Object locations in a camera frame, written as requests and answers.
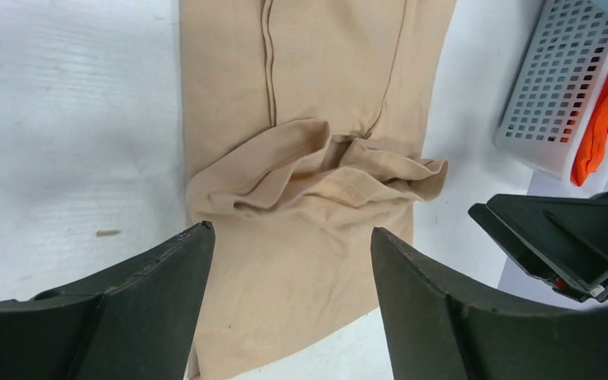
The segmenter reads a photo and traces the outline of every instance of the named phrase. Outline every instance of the white table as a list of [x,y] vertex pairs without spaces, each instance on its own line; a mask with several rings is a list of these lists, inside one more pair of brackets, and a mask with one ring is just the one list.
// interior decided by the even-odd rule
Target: white table
[[[0,300],[106,268],[185,225],[175,0],[0,0]],[[530,171],[498,124],[541,0],[458,0],[425,155],[446,190],[416,206],[416,247],[496,286],[504,255],[466,215]],[[119,230],[97,237],[98,230]],[[381,319],[240,378],[391,378]]]

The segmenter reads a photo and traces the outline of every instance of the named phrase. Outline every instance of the beige fabric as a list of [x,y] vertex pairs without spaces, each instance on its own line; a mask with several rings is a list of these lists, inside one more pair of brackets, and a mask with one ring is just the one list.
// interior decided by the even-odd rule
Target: beige fabric
[[290,355],[377,307],[370,235],[412,240],[454,0],[184,0],[187,201],[217,242],[202,379]]

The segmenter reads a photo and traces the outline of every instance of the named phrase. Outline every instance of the basket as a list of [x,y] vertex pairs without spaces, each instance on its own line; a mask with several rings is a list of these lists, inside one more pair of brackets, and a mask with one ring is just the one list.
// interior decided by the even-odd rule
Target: basket
[[569,184],[607,74],[608,15],[588,0],[547,0],[495,145]]

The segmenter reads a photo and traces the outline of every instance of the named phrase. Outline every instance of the red component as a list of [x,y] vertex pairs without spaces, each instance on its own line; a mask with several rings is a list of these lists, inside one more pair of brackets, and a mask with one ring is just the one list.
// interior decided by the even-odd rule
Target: red component
[[565,289],[566,287],[568,287],[568,283],[565,282],[564,279],[562,279],[561,277],[557,277],[554,281],[553,281],[553,285],[556,287],[556,289],[558,289],[559,291],[562,291],[563,289]]

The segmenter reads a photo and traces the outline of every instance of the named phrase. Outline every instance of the small debris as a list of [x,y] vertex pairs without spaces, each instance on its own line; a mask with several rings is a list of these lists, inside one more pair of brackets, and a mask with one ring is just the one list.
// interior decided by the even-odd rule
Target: small debris
[[98,230],[97,231],[97,238],[105,238],[107,236],[115,236],[117,234],[119,234],[120,230]]

